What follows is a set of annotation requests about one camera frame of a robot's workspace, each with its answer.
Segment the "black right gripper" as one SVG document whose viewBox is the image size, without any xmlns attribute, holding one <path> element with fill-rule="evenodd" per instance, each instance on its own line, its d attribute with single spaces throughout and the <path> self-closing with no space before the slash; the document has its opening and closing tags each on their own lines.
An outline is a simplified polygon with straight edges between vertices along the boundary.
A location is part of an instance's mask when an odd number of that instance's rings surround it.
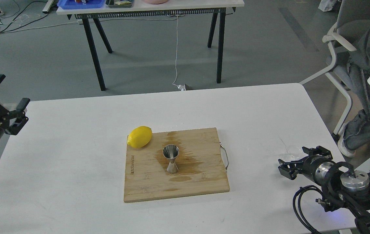
<svg viewBox="0 0 370 234">
<path fill-rule="evenodd" d="M 332 153 L 322 146 L 317 146 L 316 148 L 302 147 L 302 150 L 308 156 L 305 160 L 285 162 L 282 159 L 278 159 L 280 175 L 294 180 L 298 174 L 302 174 L 312 182 L 322 186 L 326 174 L 335 164 L 332 161 Z"/>
</svg>

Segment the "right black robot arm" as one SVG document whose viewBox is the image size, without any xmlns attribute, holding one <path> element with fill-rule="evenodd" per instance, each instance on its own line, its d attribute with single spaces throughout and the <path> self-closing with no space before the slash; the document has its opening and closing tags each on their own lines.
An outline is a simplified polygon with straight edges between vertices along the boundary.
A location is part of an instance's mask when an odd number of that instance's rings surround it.
<svg viewBox="0 0 370 234">
<path fill-rule="evenodd" d="M 293 197 L 293 210 L 301 224 L 312 234 L 319 233 L 301 211 L 303 194 L 317 191 L 322 198 L 316 202 L 325 212 L 346 208 L 355 216 L 357 230 L 361 234 L 370 234 L 370 171 L 356 170 L 346 162 L 333 162 L 332 153 L 321 146 L 302 149 L 307 154 L 304 158 L 290 162 L 278 159 L 281 175 L 294 180 L 302 174 L 315 183 L 300 188 Z"/>
</svg>

